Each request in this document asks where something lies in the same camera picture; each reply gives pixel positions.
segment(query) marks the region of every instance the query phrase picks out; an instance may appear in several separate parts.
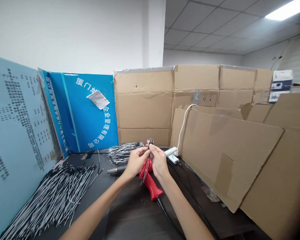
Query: ceiling light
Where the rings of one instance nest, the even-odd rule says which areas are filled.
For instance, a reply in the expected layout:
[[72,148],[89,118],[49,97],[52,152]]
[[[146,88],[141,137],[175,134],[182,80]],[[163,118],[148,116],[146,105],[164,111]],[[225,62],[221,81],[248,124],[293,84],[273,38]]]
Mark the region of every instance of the ceiling light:
[[265,18],[282,21],[300,12],[300,0],[294,0],[268,14]]

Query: stacked cardboard boxes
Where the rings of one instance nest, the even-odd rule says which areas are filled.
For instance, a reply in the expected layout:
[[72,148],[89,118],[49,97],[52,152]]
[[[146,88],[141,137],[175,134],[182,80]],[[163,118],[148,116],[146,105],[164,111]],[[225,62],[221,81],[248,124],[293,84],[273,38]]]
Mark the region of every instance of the stacked cardboard boxes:
[[176,65],[114,74],[119,143],[156,140],[169,146],[180,105],[238,109],[267,102],[272,71],[224,65]]
[[[171,147],[184,113],[175,110]],[[192,107],[179,151],[232,212],[240,207],[274,240],[293,239],[300,225],[300,93],[241,110]]]
[[171,137],[174,68],[134,69],[114,74],[119,144]]

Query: blue poster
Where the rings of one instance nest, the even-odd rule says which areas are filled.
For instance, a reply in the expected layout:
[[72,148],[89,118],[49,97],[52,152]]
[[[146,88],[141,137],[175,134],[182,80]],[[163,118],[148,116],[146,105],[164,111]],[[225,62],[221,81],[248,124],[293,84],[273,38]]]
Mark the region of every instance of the blue poster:
[[[112,75],[51,73],[42,69],[39,73],[46,84],[47,80],[51,82],[50,93],[46,92],[49,88],[45,92],[51,102],[49,107],[63,152],[86,152],[118,145]],[[96,91],[109,101],[102,109],[87,98]]]
[[59,156],[37,70],[0,58],[0,234]]

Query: table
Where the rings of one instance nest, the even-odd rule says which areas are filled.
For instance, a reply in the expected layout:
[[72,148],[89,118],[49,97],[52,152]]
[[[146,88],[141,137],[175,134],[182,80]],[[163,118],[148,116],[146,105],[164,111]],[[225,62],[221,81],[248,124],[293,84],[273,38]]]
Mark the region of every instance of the table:
[[[68,161],[74,166],[79,166],[87,161],[86,164],[98,162],[98,155],[89,155],[91,158],[81,160],[82,155],[71,155]],[[107,154],[100,154],[101,169],[103,172],[98,176],[95,182],[91,185],[85,196],[78,205],[74,220],[77,219],[114,181],[114,176],[107,174],[109,168],[114,167],[110,163]],[[176,171],[188,184],[186,175],[181,167],[175,166]],[[255,223],[248,218],[240,209],[235,214],[231,213],[228,208],[222,207],[220,203],[211,202],[201,189],[203,183],[196,174],[185,168],[191,181],[193,192],[197,201],[215,228],[220,238],[227,238],[236,234],[241,234],[248,231],[258,229]],[[174,170],[169,166],[171,176],[175,179],[182,193],[202,218],[194,200],[186,190],[180,179],[177,177]],[[161,185],[151,173],[157,186]],[[177,228],[181,230],[181,226],[172,209],[172,206],[165,194],[161,197],[162,203],[168,212],[168,215],[175,223]],[[58,239],[68,228],[69,223],[65,227],[51,227],[37,236],[35,240],[41,239]],[[181,239],[175,229],[171,226],[168,219],[162,212],[157,202],[152,202],[150,193],[147,188],[140,186],[140,180],[135,177],[118,195],[111,204],[109,210],[105,213],[102,221],[92,234],[90,239]]]

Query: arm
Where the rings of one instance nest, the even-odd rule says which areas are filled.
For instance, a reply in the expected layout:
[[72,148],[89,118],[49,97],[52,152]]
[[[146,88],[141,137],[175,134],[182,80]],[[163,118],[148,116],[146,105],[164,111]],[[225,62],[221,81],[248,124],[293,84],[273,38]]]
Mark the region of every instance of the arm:
[[180,188],[171,177],[167,166],[166,154],[160,148],[152,144],[150,144],[150,150],[154,156],[154,159],[152,160],[154,175],[170,200],[185,237],[188,240],[213,240],[214,238],[207,226],[191,207],[187,199],[183,196]]
[[135,177],[150,151],[147,147],[131,152],[124,173],[71,225],[59,240],[88,240],[110,204],[128,182]]

